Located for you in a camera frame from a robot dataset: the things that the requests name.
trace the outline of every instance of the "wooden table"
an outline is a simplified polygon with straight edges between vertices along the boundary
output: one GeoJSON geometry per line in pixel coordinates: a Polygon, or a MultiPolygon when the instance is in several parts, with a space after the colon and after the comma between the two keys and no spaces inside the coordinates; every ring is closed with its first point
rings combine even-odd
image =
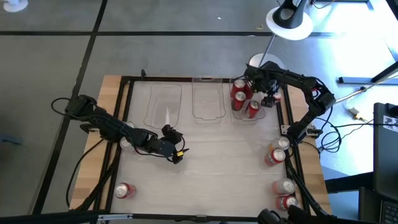
{"type": "MultiPolygon", "coordinates": [[[[121,76],[116,75],[106,75],[104,77],[98,97],[98,106],[104,108],[108,113],[112,114],[115,109],[116,98],[118,96],[121,79],[121,76]]],[[[128,85],[126,85],[123,89],[124,94],[121,99],[121,105],[118,115],[119,119],[121,119],[123,116],[127,89],[128,85]]],[[[299,89],[289,86],[288,91],[294,121],[298,121],[308,111],[308,107],[305,103],[303,93],[299,89]]],[[[283,100],[281,102],[281,105],[284,123],[287,124],[287,110],[285,107],[285,102],[283,100]]],[[[85,151],[88,150],[95,143],[97,143],[99,140],[99,132],[90,133],[87,139],[85,151]]],[[[312,138],[307,137],[305,138],[305,141],[315,145],[315,140],[312,138]]],[[[102,142],[82,161],[80,169],[78,171],[75,189],[72,194],[70,208],[76,208],[77,206],[79,206],[97,184],[101,172],[101,166],[103,164],[105,148],[106,143],[102,142]]],[[[115,148],[116,146],[112,148],[111,156],[113,156],[115,148]]],[[[328,213],[331,213],[318,152],[312,146],[309,146],[307,144],[300,144],[299,150],[307,188],[314,196],[315,200],[322,206],[322,208],[328,213]]],[[[109,181],[103,190],[103,196],[99,208],[105,208],[105,201],[108,194],[108,184],[109,181]]]]}

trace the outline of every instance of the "gray floor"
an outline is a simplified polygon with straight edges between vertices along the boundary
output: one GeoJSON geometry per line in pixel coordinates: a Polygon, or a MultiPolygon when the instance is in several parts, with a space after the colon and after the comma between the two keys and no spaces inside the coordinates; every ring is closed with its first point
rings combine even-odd
{"type": "MultiPolygon", "coordinates": [[[[0,31],[92,30],[100,4],[100,0],[29,1],[22,12],[0,14],[0,31]]],[[[276,6],[275,1],[260,0],[112,0],[108,1],[100,30],[262,32],[267,29],[257,27],[264,24],[266,12],[276,6]]],[[[385,35],[373,32],[380,26],[365,4],[333,3],[322,10],[306,10],[316,19],[315,32],[349,34],[342,38],[312,37],[295,42],[277,37],[269,53],[278,56],[287,68],[321,78],[339,98],[358,86],[337,85],[337,77],[372,77],[393,63],[385,35]]],[[[245,63],[262,52],[268,40],[268,37],[97,37],[80,93],[97,97],[104,75],[138,75],[142,68],[152,76],[240,75],[245,63]]],[[[61,120],[49,104],[56,97],[70,95],[87,42],[88,37],[0,36],[3,74],[0,133],[24,138],[22,146],[0,144],[0,216],[29,212],[61,120]]],[[[377,87],[349,103],[371,113],[376,101],[398,104],[396,99],[388,97],[396,89],[377,87]]],[[[345,107],[346,103],[335,106],[333,124],[355,122],[345,107]]],[[[65,189],[86,141],[86,134],[78,125],[72,122],[68,130],[44,212],[67,210],[65,189]]],[[[322,165],[344,174],[371,170],[371,133],[371,127],[363,127],[346,137],[339,153],[322,154],[322,165]],[[362,134],[369,137],[358,140],[362,134]]]]}

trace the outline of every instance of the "transparent plastic tray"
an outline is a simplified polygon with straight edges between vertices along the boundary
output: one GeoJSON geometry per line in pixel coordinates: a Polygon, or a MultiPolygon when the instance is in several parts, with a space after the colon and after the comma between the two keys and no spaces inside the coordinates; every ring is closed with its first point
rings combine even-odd
{"type": "Polygon", "coordinates": [[[180,114],[182,87],[177,84],[154,83],[144,124],[162,129],[165,124],[175,127],[180,114]]]}
{"type": "Polygon", "coordinates": [[[222,78],[192,78],[192,115],[198,124],[221,122],[225,116],[222,78]]]}
{"type": "MultiPolygon", "coordinates": [[[[236,78],[232,78],[229,80],[229,85],[228,85],[229,92],[228,93],[231,93],[232,85],[233,85],[233,82],[235,81],[235,79],[236,78]]],[[[257,120],[266,117],[266,111],[265,111],[264,107],[261,107],[261,109],[257,112],[257,114],[255,115],[254,118],[252,118],[252,119],[245,118],[246,108],[248,107],[250,100],[245,100],[242,109],[240,111],[235,111],[235,110],[232,110],[233,98],[231,97],[230,94],[228,94],[228,95],[229,95],[228,108],[231,112],[231,121],[233,124],[255,124],[257,122],[257,120]]],[[[251,100],[258,100],[259,102],[261,102],[262,96],[260,93],[255,93],[255,94],[253,94],[253,97],[251,98],[251,100]]]]}

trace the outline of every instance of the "soda can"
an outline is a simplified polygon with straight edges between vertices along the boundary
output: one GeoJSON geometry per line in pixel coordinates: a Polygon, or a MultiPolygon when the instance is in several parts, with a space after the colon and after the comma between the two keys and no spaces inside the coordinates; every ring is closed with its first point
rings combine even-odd
{"type": "Polygon", "coordinates": [[[274,166],[276,164],[280,164],[285,160],[285,152],[281,149],[275,149],[271,152],[268,152],[266,157],[264,158],[264,162],[267,166],[274,166]]]}
{"type": "Polygon", "coordinates": [[[261,104],[257,100],[251,100],[246,108],[246,118],[253,119],[260,111],[261,104]]]}
{"type": "Polygon", "coordinates": [[[242,79],[237,79],[232,84],[231,98],[235,97],[235,94],[239,91],[244,91],[245,82],[242,79]]]}
{"type": "Polygon", "coordinates": [[[275,199],[275,206],[283,211],[287,211],[291,205],[299,206],[297,198],[293,196],[281,196],[275,199]]]}
{"type": "Polygon", "coordinates": [[[250,100],[253,97],[253,91],[251,90],[251,86],[249,83],[246,83],[244,86],[244,94],[246,94],[247,100],[250,100]]]}
{"type": "Polygon", "coordinates": [[[114,188],[114,195],[117,198],[132,198],[137,192],[136,186],[127,183],[120,183],[114,188]]]}
{"type": "Polygon", "coordinates": [[[272,190],[276,195],[291,195],[294,193],[296,186],[293,180],[283,178],[272,183],[272,190]]]}
{"type": "Polygon", "coordinates": [[[280,91],[276,92],[273,95],[274,99],[275,99],[275,103],[278,103],[281,99],[282,99],[282,93],[280,91]]]}
{"type": "Polygon", "coordinates": [[[242,91],[237,92],[231,103],[232,110],[240,111],[243,107],[245,99],[246,95],[244,94],[244,92],[242,91]]]}
{"type": "Polygon", "coordinates": [[[275,149],[282,149],[286,150],[290,146],[290,141],[287,137],[278,137],[272,140],[272,142],[269,144],[269,150],[273,151],[275,149]]]}

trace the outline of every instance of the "white lamp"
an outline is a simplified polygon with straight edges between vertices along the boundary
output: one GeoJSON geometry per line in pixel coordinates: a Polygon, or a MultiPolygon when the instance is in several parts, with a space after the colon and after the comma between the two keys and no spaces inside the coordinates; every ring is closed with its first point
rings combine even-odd
{"type": "Polygon", "coordinates": [[[25,9],[27,6],[27,0],[5,0],[3,5],[4,10],[7,12],[19,12],[25,9]]]}

